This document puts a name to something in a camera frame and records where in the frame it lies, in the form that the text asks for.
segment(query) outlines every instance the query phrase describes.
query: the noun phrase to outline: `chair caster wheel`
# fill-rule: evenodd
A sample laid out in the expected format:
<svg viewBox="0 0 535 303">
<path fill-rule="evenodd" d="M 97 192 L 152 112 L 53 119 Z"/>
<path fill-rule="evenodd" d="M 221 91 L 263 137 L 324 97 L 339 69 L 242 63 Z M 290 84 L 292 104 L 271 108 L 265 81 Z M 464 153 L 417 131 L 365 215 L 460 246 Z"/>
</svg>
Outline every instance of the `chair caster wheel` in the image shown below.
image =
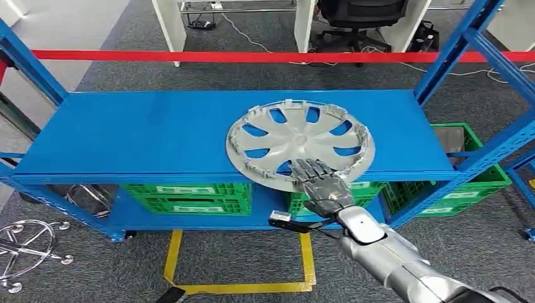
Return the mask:
<svg viewBox="0 0 535 303">
<path fill-rule="evenodd" d="M 11 228 L 11 231 L 12 231 L 14 234 L 18 234 L 18 233 L 21 232 L 23 229 L 24 229 L 24 226 L 19 224 L 19 225 L 15 225 L 13 228 Z"/>
<path fill-rule="evenodd" d="M 61 264 L 63 264 L 63 265 L 69 265 L 69 264 L 71 264 L 73 261 L 74 261 L 74 257 L 71 256 L 70 254 L 68 254 L 67 256 L 65 256 L 65 259 L 61 260 Z"/>
<path fill-rule="evenodd" d="M 59 230 L 67 230 L 71 228 L 71 224 L 69 222 L 63 222 L 58 228 Z"/>
<path fill-rule="evenodd" d="M 19 292 L 20 290 L 22 289 L 22 284 L 21 283 L 13 283 L 11 284 L 11 288 L 8 289 L 8 292 L 10 294 L 16 294 L 17 292 Z"/>
</svg>

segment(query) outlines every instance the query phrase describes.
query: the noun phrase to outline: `white wall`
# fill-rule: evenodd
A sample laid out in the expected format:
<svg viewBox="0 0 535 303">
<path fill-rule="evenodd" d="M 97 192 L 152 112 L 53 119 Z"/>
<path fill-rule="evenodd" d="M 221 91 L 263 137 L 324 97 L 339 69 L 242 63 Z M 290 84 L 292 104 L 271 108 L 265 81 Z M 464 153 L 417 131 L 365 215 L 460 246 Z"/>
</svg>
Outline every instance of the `white wall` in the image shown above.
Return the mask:
<svg viewBox="0 0 535 303">
<path fill-rule="evenodd" d="M 0 0 L 0 19 L 4 20 L 9 27 L 26 13 L 27 9 L 21 0 Z"/>
</svg>

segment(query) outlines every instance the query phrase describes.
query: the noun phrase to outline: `office chair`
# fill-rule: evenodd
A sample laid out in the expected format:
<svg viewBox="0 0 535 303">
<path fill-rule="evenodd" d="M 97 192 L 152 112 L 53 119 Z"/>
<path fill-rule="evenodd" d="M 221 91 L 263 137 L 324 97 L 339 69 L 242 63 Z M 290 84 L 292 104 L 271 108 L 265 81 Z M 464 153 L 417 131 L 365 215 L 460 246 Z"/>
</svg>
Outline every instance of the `office chair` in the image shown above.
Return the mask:
<svg viewBox="0 0 535 303">
<path fill-rule="evenodd" d="M 368 42 L 386 52 L 392 51 L 389 44 L 367 36 L 367 29 L 389 27 L 405 15 L 407 0 L 319 0 L 318 8 L 329 25 L 350 28 L 351 31 L 326 30 L 319 34 L 312 51 L 322 52 L 334 44 L 344 44 L 355 52 L 360 52 L 359 42 Z M 325 42 L 325 35 L 341 37 L 339 40 Z"/>
</svg>

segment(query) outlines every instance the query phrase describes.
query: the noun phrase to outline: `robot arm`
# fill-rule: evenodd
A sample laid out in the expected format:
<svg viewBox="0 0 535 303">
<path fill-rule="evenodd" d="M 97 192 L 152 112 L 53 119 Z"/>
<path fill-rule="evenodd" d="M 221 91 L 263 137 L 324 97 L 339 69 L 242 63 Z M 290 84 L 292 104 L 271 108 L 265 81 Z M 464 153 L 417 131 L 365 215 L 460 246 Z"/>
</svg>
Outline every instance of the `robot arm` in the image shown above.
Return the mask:
<svg viewBox="0 0 535 303">
<path fill-rule="evenodd" d="M 354 206 L 346 183 L 321 161 L 298 159 L 290 165 L 303 184 L 309 210 L 344 228 L 339 245 L 385 288 L 409 303 L 510 303 L 435 271 L 418 249 L 368 211 Z"/>
</svg>

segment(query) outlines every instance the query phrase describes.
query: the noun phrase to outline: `white desk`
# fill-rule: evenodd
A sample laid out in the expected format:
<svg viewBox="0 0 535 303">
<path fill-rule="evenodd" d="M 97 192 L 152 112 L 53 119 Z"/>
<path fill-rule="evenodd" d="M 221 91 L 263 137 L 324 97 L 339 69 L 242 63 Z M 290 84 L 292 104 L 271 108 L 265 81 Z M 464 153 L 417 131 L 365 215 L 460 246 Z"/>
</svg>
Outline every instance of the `white desk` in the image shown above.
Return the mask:
<svg viewBox="0 0 535 303">
<path fill-rule="evenodd" d="M 220 0 L 225 1 L 265 1 L 265 0 Z M 206 0 L 190 0 L 187 2 L 207 2 Z M 180 12 L 181 2 L 177 0 L 152 0 L 154 10 L 162 27 L 163 36 L 169 47 L 169 51 L 182 52 L 187 37 L 185 32 L 182 14 Z M 293 35 L 299 52 L 307 52 L 309 49 L 310 26 L 314 13 L 314 0 L 297 0 L 295 11 L 295 23 Z"/>
<path fill-rule="evenodd" d="M 506 0 L 487 30 L 508 50 L 527 52 L 535 48 L 535 1 Z"/>
<path fill-rule="evenodd" d="M 162 26 L 163 35 L 169 50 L 181 52 L 187 37 L 178 0 L 152 0 L 156 15 Z M 264 0 L 220 0 L 225 1 L 264 1 Z M 190 0 L 188 2 L 207 2 Z M 293 34 L 299 52 L 309 48 L 310 26 L 314 14 L 315 0 L 297 0 Z M 405 52 L 428 9 L 466 8 L 471 0 L 408 0 L 405 17 L 391 27 L 382 27 L 380 32 L 385 41 L 392 46 L 393 52 Z M 535 47 L 535 0 L 506 0 L 505 7 L 499 11 L 488 26 L 492 33 L 510 51 L 529 51 Z"/>
</svg>

